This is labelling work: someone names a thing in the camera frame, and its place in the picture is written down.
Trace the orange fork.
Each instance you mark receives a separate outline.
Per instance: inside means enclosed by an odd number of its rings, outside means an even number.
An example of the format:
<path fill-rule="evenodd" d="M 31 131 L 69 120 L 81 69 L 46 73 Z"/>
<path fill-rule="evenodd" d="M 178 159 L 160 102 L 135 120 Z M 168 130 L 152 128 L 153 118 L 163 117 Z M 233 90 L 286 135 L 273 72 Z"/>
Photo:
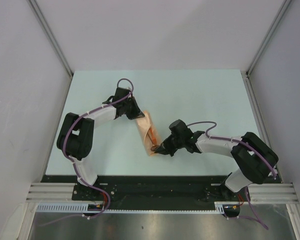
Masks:
<path fill-rule="evenodd" d="M 156 139 L 156 136 L 154 135 L 153 129 L 150 128 L 150 129 L 148 130 L 148 133 L 149 133 L 149 138 L 150 138 L 152 144 L 153 144 L 153 145 L 156 145 L 156 144 L 157 144 L 157 139 Z"/>

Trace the peach cloth napkin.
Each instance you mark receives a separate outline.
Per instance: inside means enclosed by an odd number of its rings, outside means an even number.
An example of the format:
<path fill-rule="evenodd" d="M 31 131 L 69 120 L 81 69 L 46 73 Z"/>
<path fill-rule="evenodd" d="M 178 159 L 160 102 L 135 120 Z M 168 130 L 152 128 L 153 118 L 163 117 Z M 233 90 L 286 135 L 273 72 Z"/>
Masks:
<path fill-rule="evenodd" d="M 137 118 L 135 123 L 145 152 L 148 156 L 154 156 L 156 155 L 155 149 L 159 147 L 163 141 L 152 121 L 150 113 L 144 111 L 143 114 L 144 117 Z"/>

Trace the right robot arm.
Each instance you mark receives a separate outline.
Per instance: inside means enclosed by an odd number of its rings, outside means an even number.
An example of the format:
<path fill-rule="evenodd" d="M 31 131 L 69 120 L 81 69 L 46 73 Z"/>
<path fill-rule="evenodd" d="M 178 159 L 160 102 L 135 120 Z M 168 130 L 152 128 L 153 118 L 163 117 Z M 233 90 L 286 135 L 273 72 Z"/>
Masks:
<path fill-rule="evenodd" d="M 262 185 L 267 178 L 277 178 L 275 166 L 279 158 L 277 154 L 264 143 L 255 133 L 246 132 L 242 136 L 226 137 L 209 134 L 217 126 L 216 122 L 206 131 L 193 132 L 189 127 L 196 123 L 186 124 L 178 119 L 170 124 L 170 135 L 151 150 L 155 154 L 173 156 L 179 149 L 186 149 L 189 153 L 212 153 L 233 158 L 238 169 L 231 172 L 222 182 L 221 196 L 232 201 L 239 191 L 250 184 Z"/>

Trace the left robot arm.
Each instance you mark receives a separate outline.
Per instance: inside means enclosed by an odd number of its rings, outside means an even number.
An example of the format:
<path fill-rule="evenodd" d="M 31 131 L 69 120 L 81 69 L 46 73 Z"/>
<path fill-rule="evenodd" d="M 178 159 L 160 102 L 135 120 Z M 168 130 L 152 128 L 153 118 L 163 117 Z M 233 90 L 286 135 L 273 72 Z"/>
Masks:
<path fill-rule="evenodd" d="M 123 115 L 129 120 L 145 117 L 133 96 L 133 90 L 117 87 L 115 94 L 100 107 L 82 115 L 69 112 L 64 117 L 56 146 L 71 161 L 78 182 L 84 185 L 83 194 L 90 200 L 97 199 L 101 193 L 101 188 L 95 184 L 98 175 L 88 157 L 93 148 L 94 131 Z"/>

